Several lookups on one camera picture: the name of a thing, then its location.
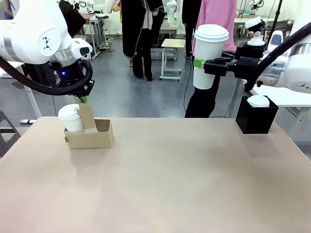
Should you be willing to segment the large white table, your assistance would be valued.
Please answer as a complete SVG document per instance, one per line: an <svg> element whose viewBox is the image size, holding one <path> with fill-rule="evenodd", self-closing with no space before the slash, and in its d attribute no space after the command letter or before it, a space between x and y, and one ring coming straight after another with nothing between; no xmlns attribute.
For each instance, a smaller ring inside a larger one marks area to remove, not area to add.
<svg viewBox="0 0 311 233"><path fill-rule="evenodd" d="M284 87L255 86L250 93L267 96L278 107L311 107L311 94L295 92Z"/></svg>

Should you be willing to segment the brown cardboard cup carrier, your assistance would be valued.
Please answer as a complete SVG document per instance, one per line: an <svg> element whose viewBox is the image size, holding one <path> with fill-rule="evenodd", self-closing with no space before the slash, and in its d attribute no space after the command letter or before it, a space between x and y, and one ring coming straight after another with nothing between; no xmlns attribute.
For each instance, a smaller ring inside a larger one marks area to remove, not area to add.
<svg viewBox="0 0 311 233"><path fill-rule="evenodd" d="M111 148L114 141L112 121L95 118L92 108L83 103L78 104L79 115L83 119L85 132L68 132L64 128L65 142L71 149Z"/></svg>

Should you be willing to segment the person in black trousers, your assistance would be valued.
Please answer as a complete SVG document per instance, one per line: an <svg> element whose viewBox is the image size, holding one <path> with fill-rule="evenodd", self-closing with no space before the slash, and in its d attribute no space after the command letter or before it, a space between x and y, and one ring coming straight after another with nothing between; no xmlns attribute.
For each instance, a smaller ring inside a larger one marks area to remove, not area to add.
<svg viewBox="0 0 311 233"><path fill-rule="evenodd" d="M199 17L202 0L183 0L182 23L185 26L186 42L185 58L190 59L192 55L192 34L195 31Z"/></svg>

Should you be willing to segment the short white lidded cup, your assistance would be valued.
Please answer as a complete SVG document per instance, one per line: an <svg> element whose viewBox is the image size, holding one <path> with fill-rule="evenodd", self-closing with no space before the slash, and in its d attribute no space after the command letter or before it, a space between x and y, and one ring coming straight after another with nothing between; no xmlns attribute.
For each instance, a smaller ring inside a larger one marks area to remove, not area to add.
<svg viewBox="0 0 311 233"><path fill-rule="evenodd" d="M80 106L78 104L68 104L58 112L58 117L64 123L68 132L85 132L83 119L78 113L79 109Z"/></svg>

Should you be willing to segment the tall white lidded cup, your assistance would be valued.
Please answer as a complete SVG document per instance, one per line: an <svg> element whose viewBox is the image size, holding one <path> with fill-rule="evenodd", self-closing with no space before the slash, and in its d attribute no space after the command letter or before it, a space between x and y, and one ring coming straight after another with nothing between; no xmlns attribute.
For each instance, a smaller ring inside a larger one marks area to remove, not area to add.
<svg viewBox="0 0 311 233"><path fill-rule="evenodd" d="M229 32L217 24L200 25L195 31L193 86L206 90L212 87L214 76L206 74L201 64L220 58Z"/></svg>

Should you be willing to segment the black square box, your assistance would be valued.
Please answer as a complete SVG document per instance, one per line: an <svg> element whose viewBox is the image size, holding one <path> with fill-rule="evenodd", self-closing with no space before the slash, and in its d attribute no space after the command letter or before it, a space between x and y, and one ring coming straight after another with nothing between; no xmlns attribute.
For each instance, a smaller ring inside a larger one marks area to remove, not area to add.
<svg viewBox="0 0 311 233"><path fill-rule="evenodd" d="M278 106L267 96L267 106L255 107L243 96L236 116L236 123L243 134L267 134L278 112Z"/></svg>

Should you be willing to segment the black hanging jacket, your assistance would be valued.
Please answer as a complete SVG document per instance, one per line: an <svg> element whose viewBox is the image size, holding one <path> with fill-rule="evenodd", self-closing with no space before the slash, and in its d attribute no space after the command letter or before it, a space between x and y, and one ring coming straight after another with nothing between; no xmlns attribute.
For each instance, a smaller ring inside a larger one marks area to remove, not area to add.
<svg viewBox="0 0 311 233"><path fill-rule="evenodd" d="M66 21L68 33L74 38L83 28L86 20L68 1L60 0L59 7Z"/></svg>

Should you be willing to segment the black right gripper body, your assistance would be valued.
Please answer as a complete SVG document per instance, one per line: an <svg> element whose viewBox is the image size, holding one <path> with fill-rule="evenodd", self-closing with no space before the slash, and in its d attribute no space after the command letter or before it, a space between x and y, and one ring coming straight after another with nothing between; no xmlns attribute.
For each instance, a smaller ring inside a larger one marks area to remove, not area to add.
<svg viewBox="0 0 311 233"><path fill-rule="evenodd" d="M248 79L262 57L262 46L239 45L236 49L234 74L236 78Z"/></svg>

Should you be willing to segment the black tripod pole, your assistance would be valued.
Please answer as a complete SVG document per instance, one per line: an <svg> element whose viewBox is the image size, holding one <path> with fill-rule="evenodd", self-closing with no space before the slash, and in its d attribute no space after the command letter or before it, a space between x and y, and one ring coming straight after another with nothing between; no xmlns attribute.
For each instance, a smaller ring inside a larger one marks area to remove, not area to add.
<svg viewBox="0 0 311 233"><path fill-rule="evenodd" d="M272 34L275 31L275 29L276 29L276 24L277 24L279 15L280 15L280 10L281 10L282 3L283 3L283 0L279 0L278 7L277 7L277 10L276 10L276 14L275 14L275 18L274 18L274 21L273 21L273 24L272 24L272 28L271 28L271 31L270 31L270 36L269 36L270 39L272 38Z"/></svg>

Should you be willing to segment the grey background desk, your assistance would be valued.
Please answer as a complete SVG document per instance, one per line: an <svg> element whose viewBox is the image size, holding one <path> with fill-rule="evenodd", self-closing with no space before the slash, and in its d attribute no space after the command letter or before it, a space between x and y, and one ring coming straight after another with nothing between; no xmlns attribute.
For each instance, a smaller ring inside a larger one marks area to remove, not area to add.
<svg viewBox="0 0 311 233"><path fill-rule="evenodd" d="M85 40L90 39L93 52L90 53L90 58L94 60L101 53L102 50L109 51L111 49L110 44L107 42L104 31L105 14L81 14L86 21L79 34Z"/></svg>

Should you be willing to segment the white lidded cup in box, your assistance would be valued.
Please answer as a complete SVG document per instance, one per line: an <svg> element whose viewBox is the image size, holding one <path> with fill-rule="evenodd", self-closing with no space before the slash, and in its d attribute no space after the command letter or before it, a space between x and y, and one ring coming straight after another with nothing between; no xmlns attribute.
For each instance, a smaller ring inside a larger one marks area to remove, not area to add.
<svg viewBox="0 0 311 233"><path fill-rule="evenodd" d="M247 99L247 102L255 108L269 107L270 101L266 96L253 95Z"/></svg>

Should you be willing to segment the person in black coat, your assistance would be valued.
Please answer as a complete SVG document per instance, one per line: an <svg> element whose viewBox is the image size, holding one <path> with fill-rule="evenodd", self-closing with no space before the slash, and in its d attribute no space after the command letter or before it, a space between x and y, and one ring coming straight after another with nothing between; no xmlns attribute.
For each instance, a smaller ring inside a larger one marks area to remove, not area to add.
<svg viewBox="0 0 311 233"><path fill-rule="evenodd" d="M133 75L153 80L151 46L159 45L165 17L162 0L121 0L123 53L132 60Z"/></svg>

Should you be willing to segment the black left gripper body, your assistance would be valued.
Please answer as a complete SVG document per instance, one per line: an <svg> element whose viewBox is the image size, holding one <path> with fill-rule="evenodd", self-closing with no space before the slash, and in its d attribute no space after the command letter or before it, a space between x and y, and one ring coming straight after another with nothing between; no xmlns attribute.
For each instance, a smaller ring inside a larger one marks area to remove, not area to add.
<svg viewBox="0 0 311 233"><path fill-rule="evenodd" d="M57 62L48 62L48 64L56 73L58 81L47 95L86 97L90 94L95 81L92 79L93 68L89 61L78 60L66 67L62 67Z"/></svg>

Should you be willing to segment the beige rolling side table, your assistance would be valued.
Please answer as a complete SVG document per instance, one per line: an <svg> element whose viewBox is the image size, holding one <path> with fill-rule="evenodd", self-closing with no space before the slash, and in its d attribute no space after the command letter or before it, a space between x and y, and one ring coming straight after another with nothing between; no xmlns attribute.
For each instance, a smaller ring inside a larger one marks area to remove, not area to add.
<svg viewBox="0 0 311 233"><path fill-rule="evenodd" d="M182 69L167 68L167 49L182 49L185 47L184 39L165 39L162 43L162 58L161 58L161 74L160 80L177 80L180 81L180 77L166 76L166 73L182 73Z"/></svg>

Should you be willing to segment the person in pink hoodie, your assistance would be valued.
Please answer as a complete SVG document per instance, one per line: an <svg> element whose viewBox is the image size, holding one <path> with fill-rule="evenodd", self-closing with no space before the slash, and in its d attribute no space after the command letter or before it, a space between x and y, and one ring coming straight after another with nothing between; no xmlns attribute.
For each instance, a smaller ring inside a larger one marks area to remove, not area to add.
<svg viewBox="0 0 311 233"><path fill-rule="evenodd" d="M226 41L223 51L236 51L233 36L236 9L237 0L202 0L195 31L200 25L204 24L220 25L229 32L229 39ZM193 56L194 46L195 37L192 46ZM220 77L214 76L210 89L194 88L194 93L185 112L185 118L208 118L211 115L215 108L219 83Z"/></svg>

